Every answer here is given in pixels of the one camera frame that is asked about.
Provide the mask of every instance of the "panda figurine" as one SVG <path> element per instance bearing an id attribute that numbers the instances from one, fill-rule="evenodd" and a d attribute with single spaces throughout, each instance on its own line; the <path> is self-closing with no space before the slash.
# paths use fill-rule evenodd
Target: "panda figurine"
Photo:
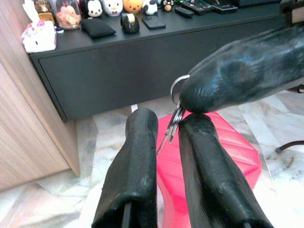
<path id="1" fill-rule="evenodd" d="M 85 18 L 98 18 L 103 13 L 100 0 L 82 0 L 81 11 Z"/>
<path id="2" fill-rule="evenodd" d="M 147 15 L 157 15 L 157 0 L 144 0 L 142 10 Z"/>
<path id="3" fill-rule="evenodd" d="M 173 9 L 173 5 L 173 0 L 161 0 L 161 7 L 167 12 L 170 12 Z"/>

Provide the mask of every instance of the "smartphone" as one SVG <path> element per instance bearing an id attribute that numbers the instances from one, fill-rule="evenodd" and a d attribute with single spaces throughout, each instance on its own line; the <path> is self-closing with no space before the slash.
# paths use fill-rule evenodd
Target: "smartphone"
<path id="1" fill-rule="evenodd" d="M 166 25 L 156 15 L 144 16 L 142 21 L 150 30 L 164 29 L 166 27 Z"/>

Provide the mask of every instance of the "dark gray cabinet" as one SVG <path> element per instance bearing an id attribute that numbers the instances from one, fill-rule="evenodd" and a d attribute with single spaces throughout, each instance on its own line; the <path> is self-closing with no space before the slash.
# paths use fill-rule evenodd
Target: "dark gray cabinet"
<path id="1" fill-rule="evenodd" d="M 126 35 L 119 18 L 104 18 L 116 35 L 92 40 L 77 30 L 57 37 L 54 51 L 31 55 L 64 121 L 159 98 L 178 76 L 233 40 L 284 24 L 278 4 L 185 19 L 160 13 L 166 29 Z"/>

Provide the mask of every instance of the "wooden panel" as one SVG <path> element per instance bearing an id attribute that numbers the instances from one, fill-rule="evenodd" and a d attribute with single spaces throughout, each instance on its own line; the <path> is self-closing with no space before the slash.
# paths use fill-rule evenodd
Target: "wooden panel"
<path id="1" fill-rule="evenodd" d="M 0 190 L 69 169 L 0 64 Z"/>
<path id="2" fill-rule="evenodd" d="M 76 175 L 79 174 L 75 123 L 64 124 L 25 53 L 20 36 L 29 23 L 23 0 L 1 3 L 0 62 Z"/>

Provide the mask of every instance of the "cabinet top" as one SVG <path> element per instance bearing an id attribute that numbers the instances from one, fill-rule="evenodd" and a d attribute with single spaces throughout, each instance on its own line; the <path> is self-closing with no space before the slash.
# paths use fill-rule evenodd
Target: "cabinet top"
<path id="1" fill-rule="evenodd" d="M 120 16 L 109 17 L 104 15 L 102 20 L 116 31 L 113 36 L 91 39 L 79 29 L 66 30 L 63 34 L 57 34 L 57 47 L 55 50 L 30 55 L 33 58 L 51 57 L 129 42 L 272 19 L 279 16 L 279 3 L 239 8 L 236 13 L 224 15 L 217 13 L 207 13 L 202 16 L 194 15 L 191 19 L 181 17 L 174 11 L 165 12 L 159 9 L 158 13 L 160 20 L 166 24 L 164 29 L 148 30 L 142 22 L 143 14 L 140 13 L 136 15 L 140 23 L 139 33 L 124 34 L 120 26 Z"/>

